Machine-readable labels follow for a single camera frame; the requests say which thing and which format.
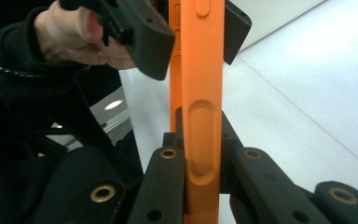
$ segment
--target brass grommet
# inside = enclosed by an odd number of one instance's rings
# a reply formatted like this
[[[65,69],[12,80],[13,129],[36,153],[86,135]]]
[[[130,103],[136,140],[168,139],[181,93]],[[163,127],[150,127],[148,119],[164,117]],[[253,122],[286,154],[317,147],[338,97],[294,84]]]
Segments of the brass grommet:
[[[245,156],[249,159],[258,160],[261,159],[261,153],[254,149],[246,149]]]
[[[104,203],[115,196],[116,190],[112,185],[101,185],[94,189],[89,196],[95,203]]]
[[[176,157],[177,153],[174,149],[164,149],[159,154],[164,159],[173,159]]]
[[[337,201],[349,205],[358,204],[358,199],[350,191],[342,188],[331,188],[328,193]]]

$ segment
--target human hand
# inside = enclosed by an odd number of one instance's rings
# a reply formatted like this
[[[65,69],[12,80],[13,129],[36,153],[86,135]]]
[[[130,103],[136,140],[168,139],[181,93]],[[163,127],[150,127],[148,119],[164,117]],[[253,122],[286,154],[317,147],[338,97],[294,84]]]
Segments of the human hand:
[[[135,67],[130,54],[117,40],[109,37],[109,46],[103,44],[98,15],[85,7],[67,11],[55,1],[36,17],[34,28],[47,62],[108,63],[116,69]]]

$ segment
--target white tile floor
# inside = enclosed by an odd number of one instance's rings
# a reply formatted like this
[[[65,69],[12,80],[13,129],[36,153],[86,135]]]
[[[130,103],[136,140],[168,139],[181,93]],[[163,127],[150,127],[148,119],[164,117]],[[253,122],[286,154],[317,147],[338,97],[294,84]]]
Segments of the white tile floor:
[[[121,74],[146,167],[169,131],[168,80]],[[328,0],[224,67],[223,110],[299,186],[358,189],[358,0]],[[219,223],[235,223],[221,197]]]

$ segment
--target oval indentation on orange bar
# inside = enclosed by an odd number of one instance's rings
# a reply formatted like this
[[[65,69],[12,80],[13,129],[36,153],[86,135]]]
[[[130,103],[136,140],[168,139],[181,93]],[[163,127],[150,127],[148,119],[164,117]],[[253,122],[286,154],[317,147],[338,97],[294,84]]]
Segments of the oval indentation on orange bar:
[[[199,17],[206,17],[211,10],[211,0],[196,0],[196,11]]]
[[[180,31],[175,31],[175,50],[180,51]]]
[[[180,26],[180,5],[175,6],[174,23],[175,23],[176,26]]]
[[[189,168],[194,175],[207,175],[213,169],[213,105],[197,101],[188,109]]]

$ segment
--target orange plastic strip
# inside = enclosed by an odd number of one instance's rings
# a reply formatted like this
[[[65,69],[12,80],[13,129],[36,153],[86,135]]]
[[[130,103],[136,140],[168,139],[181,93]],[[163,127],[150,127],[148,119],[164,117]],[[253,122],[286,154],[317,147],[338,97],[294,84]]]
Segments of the orange plastic strip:
[[[185,223],[218,222],[224,0],[181,3]]]
[[[182,71],[181,71],[181,35],[180,35],[180,0],[171,0],[170,5],[170,27],[175,33],[170,64],[170,110],[171,110],[171,132],[176,131],[175,111],[182,106]]]

